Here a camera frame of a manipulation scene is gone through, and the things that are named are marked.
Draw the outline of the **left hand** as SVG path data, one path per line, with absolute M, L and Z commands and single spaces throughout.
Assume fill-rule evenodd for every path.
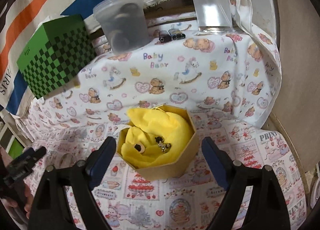
M 1 148 L 1 159 L 5 166 L 13 161 L 3 148 Z M 24 180 L 18 182 L 8 195 L 1 195 L 1 200 L 4 202 L 4 206 L 11 217 L 17 223 L 28 223 L 33 196 Z

